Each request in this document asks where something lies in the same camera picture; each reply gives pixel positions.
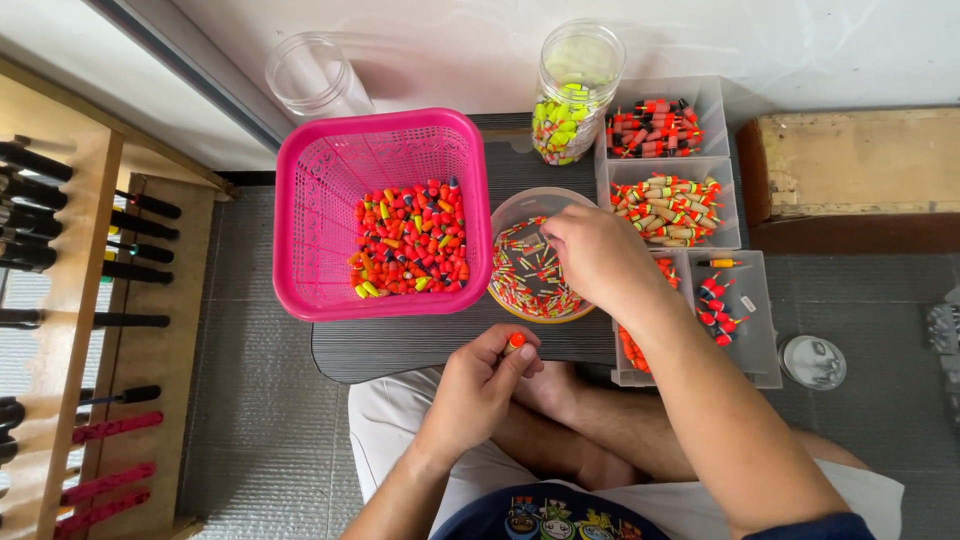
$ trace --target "pink plastic basket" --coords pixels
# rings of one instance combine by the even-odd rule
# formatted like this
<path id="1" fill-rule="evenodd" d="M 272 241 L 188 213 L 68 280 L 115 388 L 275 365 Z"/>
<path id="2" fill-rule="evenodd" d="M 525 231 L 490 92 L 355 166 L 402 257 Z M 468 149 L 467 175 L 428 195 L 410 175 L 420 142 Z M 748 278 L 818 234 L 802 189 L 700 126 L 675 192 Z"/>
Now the pink plastic basket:
<path id="1" fill-rule="evenodd" d="M 356 202 L 375 189 L 446 182 L 464 202 L 470 278 L 457 292 L 361 299 L 349 285 Z M 459 112 L 423 109 L 314 120 L 283 141 L 276 159 L 274 290 L 291 315 L 322 322 L 452 313 L 484 293 L 492 273 L 483 140 Z"/>

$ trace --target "navy shirt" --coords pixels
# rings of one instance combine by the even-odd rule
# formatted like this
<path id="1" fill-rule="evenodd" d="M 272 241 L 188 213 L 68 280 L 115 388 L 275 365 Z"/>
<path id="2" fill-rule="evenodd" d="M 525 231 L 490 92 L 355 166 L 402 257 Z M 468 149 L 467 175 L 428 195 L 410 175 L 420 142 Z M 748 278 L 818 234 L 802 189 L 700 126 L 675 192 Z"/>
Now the navy shirt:
<path id="1" fill-rule="evenodd" d="M 863 518 L 836 514 L 822 520 L 771 528 L 749 540 L 807 538 L 868 540 Z M 654 524 L 628 508 L 552 482 L 494 491 L 461 508 L 432 540 L 668 540 Z"/>

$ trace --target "person's left hand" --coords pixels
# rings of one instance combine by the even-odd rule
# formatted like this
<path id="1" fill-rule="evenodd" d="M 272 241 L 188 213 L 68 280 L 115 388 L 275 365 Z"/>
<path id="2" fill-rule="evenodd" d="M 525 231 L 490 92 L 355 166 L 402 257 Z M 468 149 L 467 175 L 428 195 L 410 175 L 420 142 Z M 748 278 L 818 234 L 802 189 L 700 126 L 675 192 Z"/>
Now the person's left hand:
<path id="1" fill-rule="evenodd" d="M 496 366 L 514 332 L 527 342 Z M 520 377 L 543 371 L 540 340 L 521 325 L 495 325 L 450 355 L 430 410 L 414 441 L 432 458 L 450 467 L 467 450 L 490 438 L 507 415 Z"/>

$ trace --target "fingernail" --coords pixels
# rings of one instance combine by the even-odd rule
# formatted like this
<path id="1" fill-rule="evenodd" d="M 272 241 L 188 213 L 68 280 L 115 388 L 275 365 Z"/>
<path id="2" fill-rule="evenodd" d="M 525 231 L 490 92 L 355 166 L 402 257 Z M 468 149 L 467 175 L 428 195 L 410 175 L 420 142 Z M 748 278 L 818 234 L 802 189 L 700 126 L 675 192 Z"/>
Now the fingernail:
<path id="1" fill-rule="evenodd" d="M 520 347 L 520 356 L 524 360 L 532 360 L 537 357 L 537 349 L 534 349 L 534 346 L 529 343 L 524 343 Z"/>

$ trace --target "wooden rack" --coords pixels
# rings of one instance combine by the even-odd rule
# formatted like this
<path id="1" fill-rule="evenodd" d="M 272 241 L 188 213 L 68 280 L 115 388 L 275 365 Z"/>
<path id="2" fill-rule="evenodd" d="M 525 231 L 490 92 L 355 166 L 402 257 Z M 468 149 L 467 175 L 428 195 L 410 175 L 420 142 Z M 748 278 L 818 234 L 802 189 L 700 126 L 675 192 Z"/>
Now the wooden rack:
<path id="1" fill-rule="evenodd" d="M 11 476 L 11 488 L 0 499 L 0 537 L 54 536 L 93 327 L 113 190 L 119 182 L 130 192 L 177 205 L 183 214 L 174 221 L 145 213 L 145 217 L 180 230 L 180 239 L 149 240 L 173 251 L 173 263 L 136 261 L 172 271 L 175 280 L 169 285 L 117 281 L 110 311 L 167 314 L 172 322 L 165 329 L 107 330 L 95 395 L 108 396 L 142 384 L 159 384 L 162 394 L 143 404 L 96 405 L 90 423 L 154 410 L 160 410 L 164 419 L 159 426 L 86 445 L 81 482 L 144 461 L 155 463 L 156 473 L 92 502 L 106 503 L 146 486 L 151 491 L 146 503 L 72 538 L 187 538 L 204 524 L 193 516 L 178 518 L 175 505 L 207 242 L 213 202 L 230 200 L 233 188 L 191 158 L 21 66 L 0 59 L 0 140 L 12 140 L 14 135 L 28 137 L 30 150 L 71 165 L 75 173 L 61 188 L 69 202 L 57 214 L 63 233 L 50 244 L 57 250 L 58 259 L 45 272 L 51 283 L 50 293 L 38 307 L 47 310 L 48 316 L 34 333 L 38 350 L 28 363 L 30 389 L 17 396 L 26 408 L 26 419 L 10 432 L 19 453 L 4 466 Z M 138 210 L 128 206 L 128 212 Z M 123 233 L 123 242 L 136 240 L 132 233 Z M 78 504 L 75 511 L 85 508 Z"/>

